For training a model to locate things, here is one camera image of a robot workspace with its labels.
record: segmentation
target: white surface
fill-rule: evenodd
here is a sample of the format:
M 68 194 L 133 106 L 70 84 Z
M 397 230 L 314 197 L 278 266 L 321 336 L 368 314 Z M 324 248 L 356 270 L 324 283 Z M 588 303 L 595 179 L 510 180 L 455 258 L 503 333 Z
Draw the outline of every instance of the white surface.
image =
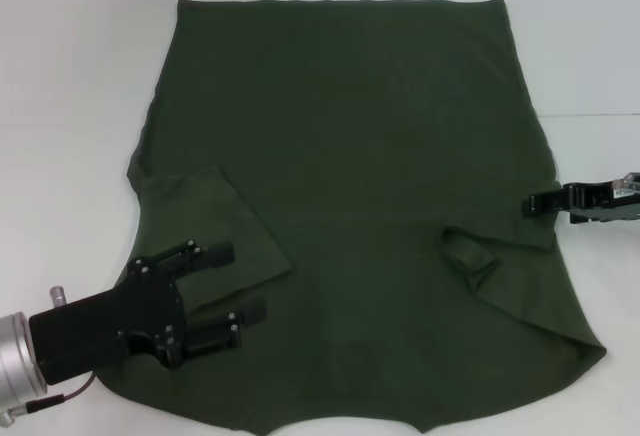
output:
M 561 180 L 640 170 L 638 0 L 506 0 L 525 76 Z M 175 22 L 176 0 L 0 0 L 0 314 L 110 287 L 137 204 L 124 177 Z M 640 223 L 558 233 L 607 358 L 558 395 L 434 436 L 632 435 L 640 427 Z M 75 387 L 79 382 L 65 384 Z M 94 384 L 81 398 L 21 418 L 14 435 L 222 435 L 225 430 L 121 399 Z M 416 434 L 337 418 L 280 436 Z

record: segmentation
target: green fabric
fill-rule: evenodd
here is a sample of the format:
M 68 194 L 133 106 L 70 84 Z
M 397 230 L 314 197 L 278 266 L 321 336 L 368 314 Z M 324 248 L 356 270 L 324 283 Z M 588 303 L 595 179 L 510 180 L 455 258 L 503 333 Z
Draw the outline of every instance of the green fabric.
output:
M 340 415 L 426 431 L 605 354 L 554 218 L 520 214 L 557 183 L 502 0 L 181 1 L 129 177 L 133 254 L 238 246 L 182 283 L 190 318 L 269 309 L 241 349 L 99 373 L 134 401 L 259 435 Z

